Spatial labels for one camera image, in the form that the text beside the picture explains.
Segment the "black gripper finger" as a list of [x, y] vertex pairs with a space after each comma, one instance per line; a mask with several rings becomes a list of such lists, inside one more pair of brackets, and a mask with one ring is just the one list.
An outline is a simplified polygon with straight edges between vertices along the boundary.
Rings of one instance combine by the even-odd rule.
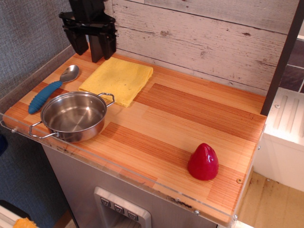
[[85, 34], [64, 29], [66, 36], [78, 55], [83, 55], [88, 50], [88, 43]]
[[114, 33], [98, 33], [97, 35], [100, 51], [98, 51], [97, 59], [104, 57], [108, 60], [116, 52], [116, 34]]

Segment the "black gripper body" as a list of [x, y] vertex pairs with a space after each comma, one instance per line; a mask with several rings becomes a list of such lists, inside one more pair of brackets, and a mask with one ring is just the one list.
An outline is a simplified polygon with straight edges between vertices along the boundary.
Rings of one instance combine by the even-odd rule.
[[70, 0], [70, 12], [61, 12], [63, 29], [76, 35], [115, 36], [115, 19], [105, 13], [102, 0]]

